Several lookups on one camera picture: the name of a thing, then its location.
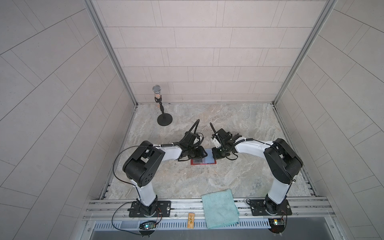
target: wall tile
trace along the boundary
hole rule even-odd
[[[356,44],[360,41],[360,39],[364,36],[364,34],[368,31],[369,28],[370,26],[363,24],[356,32],[356,34],[352,37],[352,39],[348,42],[348,44],[345,46],[343,52],[348,55],[356,46]]]
[[[231,82],[235,67],[193,67],[194,82]]]
[[[178,48],[229,48],[232,28],[175,28]]]
[[[287,28],[280,48],[302,48],[311,28]]]
[[[0,78],[0,119],[2,119],[35,87],[3,58],[0,58]]]
[[[120,28],[127,48],[175,48],[173,28]]]
[[[14,168],[14,165],[0,160],[0,185],[3,184]]]
[[[330,118],[329,114],[325,112],[314,124],[312,124],[312,127],[314,130],[318,129],[326,120]]]
[[[349,188],[352,190],[353,193],[361,192],[378,186],[381,186],[381,184],[375,176],[370,176],[349,184]]]
[[[213,48],[168,48],[170,66],[212,66]]]
[[[11,0],[2,2],[0,10],[0,53],[35,35],[37,31]]]
[[[13,2],[17,5],[17,7],[32,24],[32,26],[36,29],[37,32],[41,32],[45,29],[24,0],[14,0]]]
[[[340,81],[339,86],[381,128],[384,128],[384,84],[356,64]]]
[[[119,48],[119,54],[125,67],[164,66],[160,48]]]
[[[260,48],[221,48],[219,66],[257,66]]]
[[[100,138],[104,140],[104,142],[108,145],[110,145],[113,140],[113,136],[115,135],[116,129],[119,126],[122,115],[123,112],[116,104],[100,134]]]
[[[107,26],[156,26],[150,1],[97,1]]]
[[[65,240],[71,236],[77,218],[59,215],[48,240]]]
[[[159,85],[161,87],[161,94],[170,94],[168,83],[132,83],[133,88],[135,89],[136,94],[151,94],[153,95],[152,87],[154,85]]]
[[[159,1],[163,26],[216,26],[215,1]]]
[[[111,59],[109,57],[105,58],[100,63],[100,68],[106,77],[107,81],[110,83],[112,79],[116,76],[116,70],[111,62]]]
[[[372,120],[331,79],[316,97],[347,138],[372,124]]]
[[[287,1],[278,26],[313,27],[324,1]]]
[[[17,45],[12,51],[37,76],[46,79],[79,49],[80,44],[68,24],[61,21]]]
[[[1,220],[2,238],[13,239],[28,213],[29,209],[0,204],[0,214],[7,216]]]
[[[77,172],[78,174],[80,174],[81,170],[83,169],[82,165],[78,164],[77,162],[75,162],[74,160],[70,159],[65,155],[61,160],[60,164],[63,165],[64,167],[71,169],[74,172]]]
[[[0,121],[0,159],[17,165],[72,96],[53,74]]]
[[[362,23],[356,19],[333,10],[321,29],[320,36],[338,49],[343,50],[361,25]]]
[[[263,66],[291,67],[299,51],[299,48],[270,48]]]
[[[124,86],[119,76],[116,75],[99,99],[108,113],[111,113],[122,91],[124,91]]]
[[[354,237],[379,237],[373,225],[349,228]]]
[[[100,110],[94,108],[65,155],[84,166],[106,121]]]
[[[83,207],[84,201],[87,198],[88,192],[92,187],[93,181],[99,172],[106,154],[107,152],[102,149],[102,147],[95,144],[71,194],[65,202],[66,204],[79,208]]]
[[[175,94],[210,94],[211,83],[173,83]]]
[[[310,124],[314,124],[325,113],[325,109],[303,82],[300,83],[293,97]]]
[[[346,14],[380,31],[384,31],[383,8],[384,3],[380,0],[356,0],[353,1]]]
[[[348,184],[373,175],[331,118],[316,133]]]
[[[321,68],[319,68],[319,66],[316,65],[316,63],[314,63],[308,56],[304,58],[299,69],[297,70],[297,75],[299,75],[301,80],[311,91],[319,83],[324,74],[323,70],[321,70]]]
[[[5,61],[7,61],[16,71],[18,71],[28,82],[30,82],[33,86],[37,87],[41,83],[41,79],[32,72],[31,69],[25,63],[22,62],[16,56],[12,50],[6,51],[5,53],[1,54],[1,57],[4,58]]]
[[[272,82],[279,67],[242,67],[239,82]]]
[[[286,1],[279,1],[279,4],[277,5],[277,9],[273,16],[271,27],[277,27],[277,25],[279,24],[281,14],[283,13],[283,10],[285,8],[285,4],[286,4]]]
[[[357,45],[349,53],[349,56],[373,75],[384,80],[384,33],[370,28]]]
[[[382,162],[383,147],[380,141],[384,140],[384,132],[378,132],[367,140],[355,146],[355,149],[364,159],[365,163],[372,170],[377,179],[384,184],[382,173],[384,166]]]
[[[290,116],[293,116],[293,114],[299,108],[299,104],[297,104],[292,94],[287,90],[285,90],[284,94],[282,95],[281,101],[284,103],[284,106],[287,109]]]
[[[216,83],[216,94],[247,94],[251,83],[247,82],[220,82]]]
[[[259,94],[223,94],[222,102],[257,102]]]
[[[79,130],[59,113],[2,186],[39,196]]]
[[[96,44],[91,41],[65,61],[55,74],[72,93],[75,93],[102,60]]]
[[[259,94],[277,94],[280,90],[281,83],[265,83],[257,82],[253,93]]]
[[[282,101],[277,103],[276,108],[278,109],[280,116],[284,121],[284,125],[288,131],[288,134],[291,135],[296,130],[296,126],[294,125],[291,116],[289,116]]]
[[[113,48],[126,48],[119,27],[105,27],[104,30]]]
[[[233,28],[231,47],[278,48],[285,31],[286,28]]]
[[[315,163],[313,162],[313,159],[311,157],[311,154],[309,153],[307,147],[305,146],[304,139],[301,138],[299,132],[296,130],[291,135],[292,141],[294,142],[294,145],[296,146],[296,149],[298,151],[299,157],[304,163],[306,171],[308,171],[309,178],[312,180],[312,182],[317,182],[322,179],[322,176],[317,169]]]
[[[183,94],[183,102],[221,102],[221,94]]]
[[[329,162],[330,160],[332,160],[332,158],[329,155],[329,153],[327,153],[324,156],[320,157],[319,159],[315,160],[314,163],[316,164],[317,167],[320,167],[321,165],[323,165],[324,163]]]
[[[370,225],[371,222],[338,171],[335,163],[329,161],[320,166],[319,171],[348,226]]]
[[[277,5],[275,1],[227,1],[223,26],[270,27]]]
[[[349,139],[349,142],[353,145],[353,146],[356,146],[358,145],[359,143],[361,143],[362,141],[364,141],[365,139],[375,135],[376,133],[380,132],[381,129],[375,124],[375,123],[372,123],[371,125],[369,125],[368,127],[364,128],[363,130],[361,130],[360,132],[358,132],[356,135],[354,135],[353,137],[351,137]]]
[[[78,174],[59,165],[14,239],[47,239]]]
[[[80,11],[71,16],[84,41],[87,43],[97,36],[97,31],[93,26],[87,10]]]
[[[0,187],[0,204],[31,209],[36,200],[36,196]]]
[[[150,67],[154,82],[188,82],[187,67]]]
[[[75,0],[65,2],[60,0],[25,1],[45,28],[48,28],[84,9],[84,4]]]
[[[216,27],[223,26],[224,7],[225,7],[224,1],[217,1]]]
[[[381,201],[372,201],[372,199],[382,199],[384,197],[384,188],[382,186],[355,193],[356,198],[368,215],[376,231],[381,238],[384,236],[382,215],[384,210],[380,207]]]
[[[308,56],[336,83],[353,67],[355,62],[343,52],[318,36]]]
[[[106,86],[96,71],[84,81],[78,91],[71,97],[67,105],[85,121],[95,104],[104,92]]]
[[[313,130],[304,113],[300,113],[299,116],[297,116],[297,118],[293,121],[293,123],[295,124],[297,131],[299,132],[313,159],[319,159],[321,156],[327,153],[327,149],[325,149],[323,143],[317,136],[316,132]]]

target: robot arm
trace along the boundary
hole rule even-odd
[[[215,148],[212,153],[215,159],[229,156],[233,153],[248,153],[267,160],[274,176],[272,187],[265,197],[264,208],[275,215],[281,210],[286,194],[296,176],[303,166],[302,160],[294,150],[281,138],[275,141],[258,141],[252,138],[245,138],[239,134],[232,135],[220,129],[216,132],[211,124],[214,134],[212,142]]]

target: black bracket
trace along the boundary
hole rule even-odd
[[[266,211],[264,199],[251,199],[250,202],[252,216],[272,216]],[[286,199],[284,199],[282,203],[276,206],[276,212],[278,212],[277,215],[280,215],[280,213],[282,213],[281,210],[283,210],[286,215],[292,215],[291,207],[289,206],[289,203]]]
[[[157,202],[157,208],[160,208],[159,217],[162,215],[163,217],[169,217],[170,216],[170,201],[158,201]],[[146,216],[143,212],[140,211],[140,202],[134,201],[131,205],[131,208],[129,211],[129,217],[149,217]]]

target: microphone grille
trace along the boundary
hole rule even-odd
[[[159,94],[161,91],[161,87],[159,85],[155,85],[153,86],[152,90],[154,93]]]

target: marble floor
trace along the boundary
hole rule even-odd
[[[139,105],[125,147],[139,145],[148,140],[153,144],[179,141],[192,124],[200,119],[198,132],[204,134],[204,148],[214,147],[209,122],[216,130],[223,128],[232,134],[240,133],[254,139],[273,141],[285,138],[271,104],[167,104],[166,113],[173,116],[168,126],[160,126],[156,120],[160,110],[154,104]],[[126,159],[135,149],[121,154],[116,175],[128,180],[122,171]],[[304,179],[299,173],[288,196],[310,196]],[[239,154],[235,161],[219,159],[217,164],[195,165],[190,161],[164,161],[152,180],[155,193],[165,198],[200,198],[201,195],[231,189],[234,197],[264,197],[271,185],[273,175],[265,159],[249,154]],[[106,199],[136,199],[137,192],[131,185],[115,177],[108,187]]]

